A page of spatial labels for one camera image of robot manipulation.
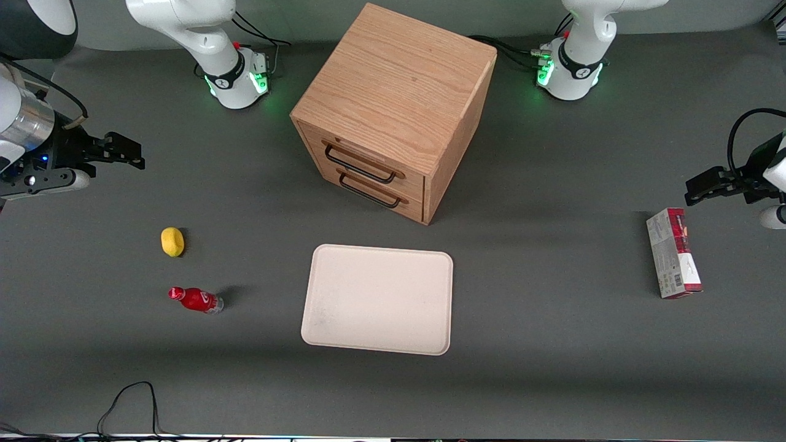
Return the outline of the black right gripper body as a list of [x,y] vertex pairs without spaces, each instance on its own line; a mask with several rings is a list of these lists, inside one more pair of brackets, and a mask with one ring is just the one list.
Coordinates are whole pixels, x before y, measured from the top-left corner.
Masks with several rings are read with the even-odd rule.
[[93,162],[107,162],[103,140],[90,136],[82,126],[64,129],[56,126],[50,137],[37,148],[37,170],[71,168],[96,177]]

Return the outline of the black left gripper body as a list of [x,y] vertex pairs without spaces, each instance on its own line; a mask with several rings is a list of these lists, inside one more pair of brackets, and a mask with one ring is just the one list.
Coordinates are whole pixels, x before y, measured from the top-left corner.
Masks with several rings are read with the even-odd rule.
[[784,203],[784,133],[754,148],[742,168],[742,174],[747,204],[763,199]]

